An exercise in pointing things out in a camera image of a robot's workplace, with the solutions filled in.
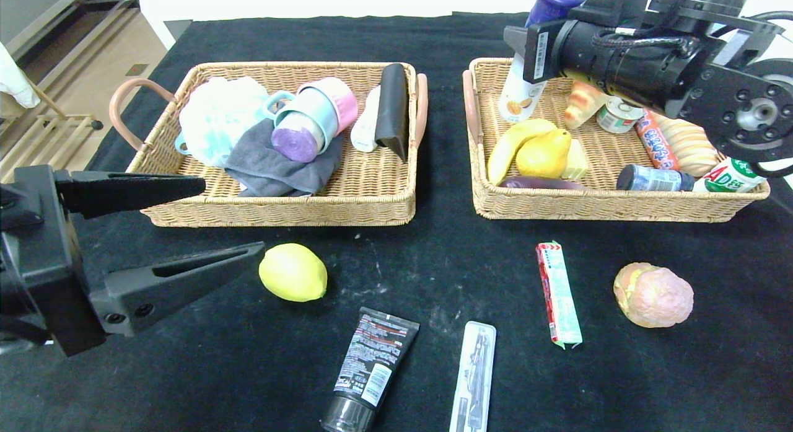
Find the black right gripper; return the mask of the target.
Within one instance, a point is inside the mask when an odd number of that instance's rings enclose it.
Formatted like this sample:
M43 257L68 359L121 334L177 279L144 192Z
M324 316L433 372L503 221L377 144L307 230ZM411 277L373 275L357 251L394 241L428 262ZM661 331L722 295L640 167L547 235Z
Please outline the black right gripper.
M603 84L614 49L593 42L601 29L582 20L548 20L529 28L508 25L503 40L525 58L524 79L531 84L561 77Z

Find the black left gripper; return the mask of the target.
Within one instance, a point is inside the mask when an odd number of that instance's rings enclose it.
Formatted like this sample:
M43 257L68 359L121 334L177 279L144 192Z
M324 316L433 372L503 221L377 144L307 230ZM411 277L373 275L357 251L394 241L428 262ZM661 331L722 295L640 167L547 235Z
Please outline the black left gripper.
M134 336L252 270L263 242L108 272L88 297L68 211L96 218L204 191L201 176L16 169L2 186L2 354L53 342L73 356L107 333Z

